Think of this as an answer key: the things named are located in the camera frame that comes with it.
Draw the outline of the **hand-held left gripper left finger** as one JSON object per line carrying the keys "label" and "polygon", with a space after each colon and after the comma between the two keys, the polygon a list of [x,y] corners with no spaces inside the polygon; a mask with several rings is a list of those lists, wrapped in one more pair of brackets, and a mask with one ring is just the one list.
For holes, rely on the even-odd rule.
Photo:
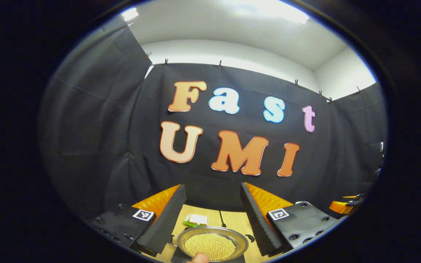
{"label": "hand-held left gripper left finger", "polygon": [[186,200],[183,184],[158,192],[147,184],[109,184],[99,199],[84,206],[84,217],[118,246],[155,256],[170,240]]}

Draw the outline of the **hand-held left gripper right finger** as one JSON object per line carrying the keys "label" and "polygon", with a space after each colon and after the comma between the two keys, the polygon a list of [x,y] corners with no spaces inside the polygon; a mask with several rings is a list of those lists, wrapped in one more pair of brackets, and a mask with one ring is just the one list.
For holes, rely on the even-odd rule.
{"label": "hand-held left gripper right finger", "polygon": [[240,198],[262,256],[296,249],[341,223],[309,202],[291,203],[246,182]]}

